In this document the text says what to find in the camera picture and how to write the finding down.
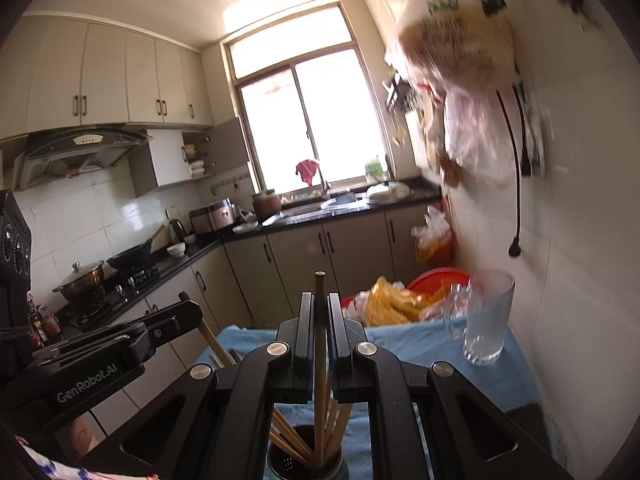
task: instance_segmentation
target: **mug handle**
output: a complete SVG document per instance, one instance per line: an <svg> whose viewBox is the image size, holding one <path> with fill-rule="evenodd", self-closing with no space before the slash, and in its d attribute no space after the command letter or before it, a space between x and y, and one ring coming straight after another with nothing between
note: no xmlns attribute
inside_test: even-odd
<svg viewBox="0 0 640 480"><path fill-rule="evenodd" d="M444 326L447 327L453 339L462 339L465 336L465 326L464 324L455 325L451 322L451 314L454 311L454 307L456 310L459 310L459 303L462 301L468 302L469 300L469 288L468 286L458 285L453 286L451 291L447 295L447 299L444 303L444 309L442 311L442 319L444 320Z"/></svg>

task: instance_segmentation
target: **window frame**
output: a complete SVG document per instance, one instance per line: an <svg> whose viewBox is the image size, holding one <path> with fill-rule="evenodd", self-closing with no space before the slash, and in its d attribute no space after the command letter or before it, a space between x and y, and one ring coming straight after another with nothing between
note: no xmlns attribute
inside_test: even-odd
<svg viewBox="0 0 640 480"><path fill-rule="evenodd" d="M346 24L347 30L349 31L349 34L351 36L351 41L319 48L317 50L307 52L306 54L300 54L298 56L291 57L289 59L285 59L278 63L272 64L265 68L261 68L260 70L257 70L256 72L253 72L244 77L236 78L236 72L234 69L233 59L231 56L231 45L233 45L234 43L240 40L243 40L244 38L247 38L248 36L251 36L252 34L255 34L256 32L264 30L265 28L273 27L273 25L277 25L278 23L286 22L294 18L305 16L306 14L312 14L314 12L318 12L319 10L323 10L331 7L337 7L340 10L342 18L344 19L344 23ZM241 34L229 37L224 42L223 46L224 46L223 51L225 55L225 62L226 62L226 66L228 67L228 78L230 80L230 86L233 89L233 98L236 101L238 112L240 114L240 120L242 122L242 127L244 129L246 145L249 151L249 160L252 167L254 168L255 177L258 182L258 187L260 188L260 190L266 190L267 187L264 181L264 176L262 174L262 167L260 166L260 158L258 157L257 150L255 149L254 136L252 134L251 126L249 124L249 120L246 114L246 109L244 107L244 99L242 98L242 88L252 83L255 83L261 79L277 74L279 72L291 70L293 79L296 84L296 90L298 91L298 98L300 99L302 112L305 118L307 137L309 138L311 149L314 153L314 156L316 159L318 159L319 158L318 150L316 149L316 142L313 136L313 129L311 128L311 123L309 121L309 117L306 112L306 106L302 96L302 90L300 89L300 82L298 81L298 74L296 73L296 65L311 59L326 56L327 54L334 54L335 52L343 52L345 50L353 50L356 53L356 57L358 58L358 62L360 63L360 69L362 70L364 79L367 83L367 88L369 89L369 96L371 98L371 101L373 102L374 110L376 111L376 119L378 120L378 126L380 128L380 135L382 136L382 144L385 149L385 155L388 156L388 154L390 153L390 146L388 144L385 121L383 120L382 115L380 113L380 106L376 97L376 93L373 89L371 79L369 77L369 71L367 70L367 67L364 63L364 58L362 57L360 47L358 46L358 42L356 41L356 37L353 32L353 27L351 27L351 23L349 22L348 17L344 11L344 8L339 0L330 1L322 5L306 8L306 9L300 10L299 12L294 12L286 16L281 16L277 20L273 20L272 22L261 23L259 27L255 27L252 30L248 30L246 32L243 31ZM359 175L359 176L348 179L348 181L353 181L353 180L356 180L356 181L362 180L364 182L365 175L363 174L363 175ZM303 189L304 187L303 184L304 183L301 181L301 189ZM311 186L306 189L317 189L317 188L319 188L319 186Z"/></svg>

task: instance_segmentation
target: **pan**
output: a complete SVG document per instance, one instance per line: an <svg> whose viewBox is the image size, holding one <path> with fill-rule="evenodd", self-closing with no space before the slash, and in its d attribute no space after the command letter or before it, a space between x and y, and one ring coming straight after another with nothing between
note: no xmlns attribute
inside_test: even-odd
<svg viewBox="0 0 640 480"><path fill-rule="evenodd" d="M151 258L151 243L161 233L162 229L164 229L164 224L144 243L112 256L107 260L107 263L116 270L128 270L149 263Z"/></svg>

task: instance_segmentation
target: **white bowl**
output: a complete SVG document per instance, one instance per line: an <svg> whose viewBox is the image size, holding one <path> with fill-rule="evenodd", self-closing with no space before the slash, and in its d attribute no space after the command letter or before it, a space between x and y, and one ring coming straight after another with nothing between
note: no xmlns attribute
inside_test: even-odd
<svg viewBox="0 0 640 480"><path fill-rule="evenodd" d="M180 258L184 256L184 249L186 245L184 242L180 242L179 244L175 244L166 248L166 251L173 256L174 258Z"/></svg>

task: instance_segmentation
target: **range hood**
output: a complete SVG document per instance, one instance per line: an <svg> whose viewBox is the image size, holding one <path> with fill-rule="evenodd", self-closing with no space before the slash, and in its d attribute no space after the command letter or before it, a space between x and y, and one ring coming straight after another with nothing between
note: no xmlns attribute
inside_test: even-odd
<svg viewBox="0 0 640 480"><path fill-rule="evenodd" d="M15 159L12 187L21 191L110 168L143 142L147 142L146 133L118 126L30 134L24 152Z"/></svg>

